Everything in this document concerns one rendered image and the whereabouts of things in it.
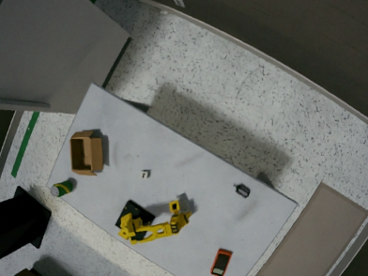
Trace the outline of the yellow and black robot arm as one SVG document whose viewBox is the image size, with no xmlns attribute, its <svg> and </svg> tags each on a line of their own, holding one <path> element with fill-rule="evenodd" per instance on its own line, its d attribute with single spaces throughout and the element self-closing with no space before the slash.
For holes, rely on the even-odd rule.
<svg viewBox="0 0 368 276">
<path fill-rule="evenodd" d="M 157 238 L 167 238 L 172 236 L 172 233 L 173 235 L 178 235 L 182 226 L 180 214 L 172 215 L 170 223 L 166 221 L 163 223 L 146 226 L 143 226 L 143 220 L 141 220 L 141 218 L 138 220 L 137 219 L 132 219 L 132 213 L 129 213 L 121 218 L 120 227 L 122 227 L 122 229 L 120 230 L 119 235 L 123 238 L 130 237 L 131 245 L 137 244 L 137 241 L 139 243 L 145 243 Z M 132 222 L 129 222 L 128 220 Z M 163 232 L 158 232 L 160 229 L 162 229 Z M 147 238 L 143 238 L 142 231 L 150 231 L 152 234 Z"/>
</svg>

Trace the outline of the green drink can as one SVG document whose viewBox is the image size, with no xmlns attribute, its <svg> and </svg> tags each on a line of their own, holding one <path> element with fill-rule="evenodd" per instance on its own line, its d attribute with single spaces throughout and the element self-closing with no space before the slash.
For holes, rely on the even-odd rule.
<svg viewBox="0 0 368 276">
<path fill-rule="evenodd" d="M 61 197 L 63 195 L 71 193 L 72 190 L 73 186 L 71 182 L 66 180 L 63 182 L 53 184 L 53 186 L 50 188 L 50 193 L 53 197 Z"/>
</svg>

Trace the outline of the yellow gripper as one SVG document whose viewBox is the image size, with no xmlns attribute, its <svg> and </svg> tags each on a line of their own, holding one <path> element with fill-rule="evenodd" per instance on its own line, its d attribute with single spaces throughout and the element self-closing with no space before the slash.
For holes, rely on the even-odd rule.
<svg viewBox="0 0 368 276">
<path fill-rule="evenodd" d="M 180 207 L 179 207 L 178 200 L 170 202 L 169 206 L 170 206 L 171 212 L 174 212 L 174 214 L 179 214 Z M 188 212 L 187 214 L 186 213 L 181 213 L 180 214 L 181 222 L 182 222 L 181 228 L 183 228 L 186 224 L 189 223 L 189 218 L 190 218 L 191 215 L 192 215 L 191 212 Z"/>
</svg>

